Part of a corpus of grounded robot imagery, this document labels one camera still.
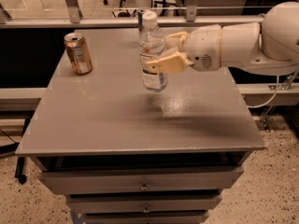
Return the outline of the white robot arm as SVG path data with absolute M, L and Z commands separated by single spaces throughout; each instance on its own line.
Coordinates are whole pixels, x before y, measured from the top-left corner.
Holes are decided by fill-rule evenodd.
M 152 73 L 199 72 L 234 67 L 264 76 L 284 76 L 299 67 L 299 3 L 272 7 L 261 23 L 209 25 L 166 38 L 166 51 L 149 59 Z

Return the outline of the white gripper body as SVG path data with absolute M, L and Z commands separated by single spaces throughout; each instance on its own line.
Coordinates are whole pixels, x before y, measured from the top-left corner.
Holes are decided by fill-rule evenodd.
M 187 35 L 184 48 L 194 70 L 199 72 L 219 70 L 221 27 L 210 25 L 195 29 Z

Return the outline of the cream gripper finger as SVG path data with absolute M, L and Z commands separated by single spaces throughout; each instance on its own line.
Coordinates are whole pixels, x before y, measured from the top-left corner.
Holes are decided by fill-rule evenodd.
M 151 73 L 176 74 L 193 65 L 193 61 L 188 58 L 185 52 L 175 52 L 167 56 L 147 60 L 145 65 Z
M 175 49 L 178 51 L 184 51 L 185 42 L 188 35 L 189 33 L 185 31 L 168 35 L 166 37 L 166 49 L 167 50 Z

